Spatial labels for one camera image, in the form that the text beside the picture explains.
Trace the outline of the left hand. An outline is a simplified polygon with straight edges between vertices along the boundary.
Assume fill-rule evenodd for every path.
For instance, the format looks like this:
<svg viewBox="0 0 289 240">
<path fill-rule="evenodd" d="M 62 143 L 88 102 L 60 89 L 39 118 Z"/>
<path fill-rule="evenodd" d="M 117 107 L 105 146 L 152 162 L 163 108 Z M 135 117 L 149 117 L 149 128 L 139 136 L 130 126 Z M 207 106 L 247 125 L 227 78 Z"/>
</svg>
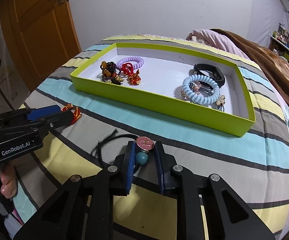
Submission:
<svg viewBox="0 0 289 240">
<path fill-rule="evenodd" d="M 7 199 L 11 199 L 17 192 L 17 179 L 14 162 L 7 163 L 0 173 L 2 183 L 0 192 Z"/>
</svg>

